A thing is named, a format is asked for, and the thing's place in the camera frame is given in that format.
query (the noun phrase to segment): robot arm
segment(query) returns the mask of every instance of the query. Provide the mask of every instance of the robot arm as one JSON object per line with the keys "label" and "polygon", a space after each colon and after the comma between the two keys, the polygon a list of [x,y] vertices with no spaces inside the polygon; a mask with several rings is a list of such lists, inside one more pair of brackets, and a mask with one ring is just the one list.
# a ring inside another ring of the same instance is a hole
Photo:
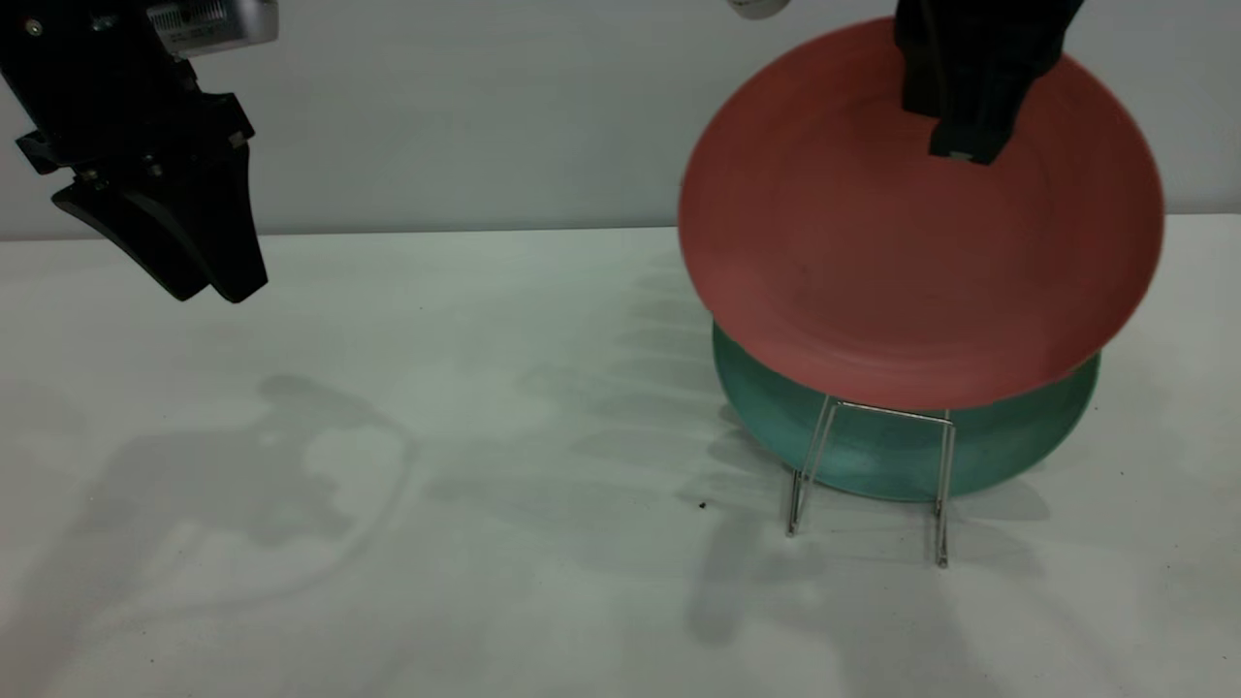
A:
{"label": "robot arm", "polygon": [[11,0],[0,70],[35,122],[17,145],[52,196],[169,293],[241,302],[267,283],[249,209],[254,135],[232,94],[199,89],[185,55],[276,37],[267,0]]}

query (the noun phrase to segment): green plate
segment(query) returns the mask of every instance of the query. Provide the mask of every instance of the green plate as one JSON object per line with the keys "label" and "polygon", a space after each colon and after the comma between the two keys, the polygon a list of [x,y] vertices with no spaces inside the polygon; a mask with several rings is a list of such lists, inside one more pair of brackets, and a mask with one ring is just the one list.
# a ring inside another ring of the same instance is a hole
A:
{"label": "green plate", "polygon": [[[712,340],[720,383],[746,428],[782,461],[800,468],[823,394],[759,364],[719,325]],[[999,484],[1047,457],[1086,411],[1098,364],[1096,354],[1059,383],[985,407],[953,411],[952,493]],[[939,440],[941,427],[934,424],[839,410],[817,479],[876,499],[931,502]]]}

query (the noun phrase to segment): plate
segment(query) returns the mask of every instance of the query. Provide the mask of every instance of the plate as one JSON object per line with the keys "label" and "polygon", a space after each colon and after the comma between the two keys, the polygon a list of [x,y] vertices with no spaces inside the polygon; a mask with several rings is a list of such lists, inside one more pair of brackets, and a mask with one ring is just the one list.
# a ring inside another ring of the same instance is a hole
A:
{"label": "plate", "polygon": [[[768,451],[802,467],[823,394],[759,364],[719,325],[715,368],[728,402]],[[1069,436],[1090,404],[1098,355],[1067,378],[985,407],[954,411],[952,494],[987,489],[1025,472]],[[838,410],[817,479],[876,499],[932,502],[941,427],[906,417]]]}
{"label": "plate", "polygon": [[934,158],[902,75],[879,20],[728,99],[681,190],[699,296],[764,365],[846,400],[962,409],[1059,380],[1154,273],[1163,197],[1142,134],[1064,57],[993,165]]}

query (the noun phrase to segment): table surface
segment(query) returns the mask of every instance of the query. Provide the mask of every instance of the table surface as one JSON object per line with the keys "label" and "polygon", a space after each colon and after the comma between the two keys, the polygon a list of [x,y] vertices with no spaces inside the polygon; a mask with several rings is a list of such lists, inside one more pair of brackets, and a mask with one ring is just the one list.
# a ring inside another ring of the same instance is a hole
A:
{"label": "table surface", "polygon": [[230,306],[0,245],[0,694],[1241,694],[1241,216],[948,570],[925,505],[784,538],[671,230],[263,247]]}

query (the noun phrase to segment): red plate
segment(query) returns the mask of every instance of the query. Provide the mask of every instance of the red plate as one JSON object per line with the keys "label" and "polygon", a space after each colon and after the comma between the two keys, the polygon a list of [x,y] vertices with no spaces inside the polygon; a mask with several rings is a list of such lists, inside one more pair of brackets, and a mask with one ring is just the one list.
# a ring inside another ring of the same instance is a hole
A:
{"label": "red plate", "polygon": [[720,109],[681,190],[685,265],[771,369],[895,409],[1062,378],[1154,274],[1163,196],[1124,107],[1061,58],[990,166],[927,155],[891,20],[794,48]]}

